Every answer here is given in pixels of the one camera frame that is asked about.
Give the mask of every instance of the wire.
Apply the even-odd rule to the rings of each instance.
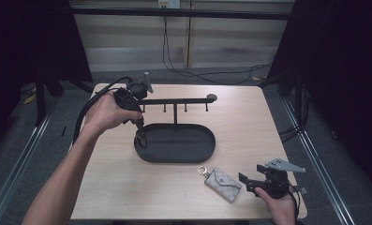
[[[302,132],[305,129],[305,126],[308,120],[309,103],[310,103],[310,96],[304,88],[303,89],[304,111],[302,114],[302,121],[296,127],[290,127],[284,131],[279,132],[279,136],[281,137],[282,143],[285,143],[288,140],[292,139],[294,136],[298,135],[300,132]]]
[[[298,198],[298,202],[297,202],[296,198],[294,198],[294,196],[293,196],[293,193],[291,193],[291,191],[288,190],[288,193],[290,194],[291,199],[293,200],[293,203],[294,203],[294,215],[295,215],[295,218],[297,219],[297,217],[299,217],[299,212],[300,212],[300,194],[299,194],[299,191],[296,189],[295,186],[293,186],[292,184],[289,184],[289,186],[293,188],[293,190],[294,190],[294,192],[296,192],[297,198]]]
[[[111,82],[110,84],[108,84],[107,86],[105,86],[103,89],[101,89],[99,92],[96,92],[96,94],[86,102],[86,104],[81,109],[81,112],[80,112],[80,114],[78,116],[78,119],[77,119],[77,123],[75,124],[75,131],[74,131],[74,136],[72,138],[72,143],[74,143],[75,141],[77,141],[78,136],[80,135],[80,129],[81,129],[81,125],[82,125],[82,120],[83,120],[84,116],[86,115],[86,113],[89,111],[89,109],[98,101],[98,99],[100,97],[102,97],[104,94],[106,94],[109,91],[111,91],[110,88],[114,84],[119,83],[120,81],[122,81],[124,79],[127,79],[127,80],[131,81],[131,79],[129,77],[122,77],[122,78],[116,80],[115,82]]]
[[[189,78],[198,77],[198,78],[200,78],[202,80],[205,80],[207,82],[221,84],[221,85],[237,85],[237,84],[248,82],[250,80],[251,76],[252,76],[251,73],[253,71],[256,71],[256,70],[261,69],[261,68],[270,67],[272,65],[272,63],[269,63],[269,64],[265,64],[265,65],[256,65],[256,66],[251,67],[250,69],[241,70],[241,71],[209,72],[209,73],[200,73],[200,74],[192,73],[192,72],[189,72],[189,71],[178,70],[178,69],[174,68],[173,63],[171,62],[170,46],[169,46],[169,39],[168,39],[168,21],[167,21],[166,17],[164,17],[164,24],[165,24],[165,29],[164,29],[163,47],[162,47],[162,62],[163,62],[163,65],[165,66],[166,69],[168,69],[169,71],[175,72],[176,74],[178,74],[180,76],[189,77]],[[169,64],[170,64],[169,66],[167,65],[167,63],[165,61],[165,52],[166,52],[166,55],[168,55],[168,60],[169,60]],[[213,80],[210,80],[210,79],[207,79],[207,78],[203,77],[203,76],[207,76],[207,75],[217,75],[217,74],[244,74],[244,73],[247,73],[247,76],[239,82],[217,82],[217,81],[213,81]]]

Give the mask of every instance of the human hand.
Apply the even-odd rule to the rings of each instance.
[[[273,199],[268,193],[260,187],[255,188],[258,194],[267,204],[268,211],[273,217],[273,222],[276,225],[294,225],[296,224],[296,217],[294,212],[294,202],[292,197],[287,194],[282,199]]]
[[[118,107],[113,91],[100,97],[85,115],[85,126],[93,127],[99,133],[116,128],[127,119],[141,119],[141,112],[127,111]]]

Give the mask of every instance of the oval tray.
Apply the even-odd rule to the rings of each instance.
[[[200,163],[209,159],[216,147],[215,135],[202,125],[150,124],[144,127],[147,147],[136,138],[134,145],[140,158],[157,163]]]

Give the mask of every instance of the key ring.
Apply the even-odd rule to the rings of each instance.
[[[210,176],[210,173],[208,172],[208,169],[204,166],[200,166],[198,168],[198,173],[201,175],[204,175],[206,178]]]

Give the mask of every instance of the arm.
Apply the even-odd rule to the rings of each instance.
[[[98,137],[127,119],[141,117],[140,112],[120,109],[112,93],[101,97],[86,114],[80,136],[31,203],[22,224],[67,224]]]
[[[273,223],[276,225],[294,225],[296,218],[294,215],[293,199],[287,194],[282,199],[273,199],[267,192],[260,187],[255,188],[256,193],[265,201],[268,211],[273,217]]]

